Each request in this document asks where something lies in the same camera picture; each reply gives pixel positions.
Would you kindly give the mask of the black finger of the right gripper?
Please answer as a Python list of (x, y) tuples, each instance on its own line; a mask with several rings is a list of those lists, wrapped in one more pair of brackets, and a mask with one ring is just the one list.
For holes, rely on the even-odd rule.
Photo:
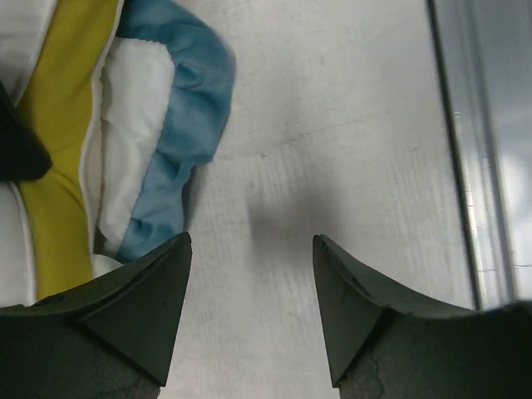
[(35, 181), (52, 167), (44, 144), (19, 116), (1, 84), (0, 173), (2, 182)]

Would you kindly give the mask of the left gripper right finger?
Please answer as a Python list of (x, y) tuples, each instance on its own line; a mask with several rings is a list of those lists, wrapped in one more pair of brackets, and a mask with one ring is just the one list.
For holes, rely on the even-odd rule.
[(531, 304), (487, 311), (418, 293), (325, 235), (313, 272), (333, 387), (343, 398), (528, 398)]

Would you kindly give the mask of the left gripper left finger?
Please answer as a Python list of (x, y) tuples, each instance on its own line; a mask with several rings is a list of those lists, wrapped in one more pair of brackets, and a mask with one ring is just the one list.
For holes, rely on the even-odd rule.
[(81, 286), (1, 311), (4, 398), (154, 398), (168, 380), (190, 276), (176, 235)]

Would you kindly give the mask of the white pillow yellow edge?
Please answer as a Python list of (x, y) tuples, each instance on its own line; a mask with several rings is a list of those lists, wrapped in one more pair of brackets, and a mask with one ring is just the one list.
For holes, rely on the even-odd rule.
[(4, 1), (1, 81), (51, 169), (1, 181), (1, 304), (36, 301), (93, 276), (102, 180), (101, 72), (120, 1)]

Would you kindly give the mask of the blue white bear pillowcase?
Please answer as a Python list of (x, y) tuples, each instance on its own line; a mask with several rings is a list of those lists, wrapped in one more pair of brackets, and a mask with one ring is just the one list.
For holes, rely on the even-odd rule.
[(184, 190), (229, 118), (234, 56), (172, 1), (127, 1), (102, 71), (103, 251), (138, 259), (185, 229)]

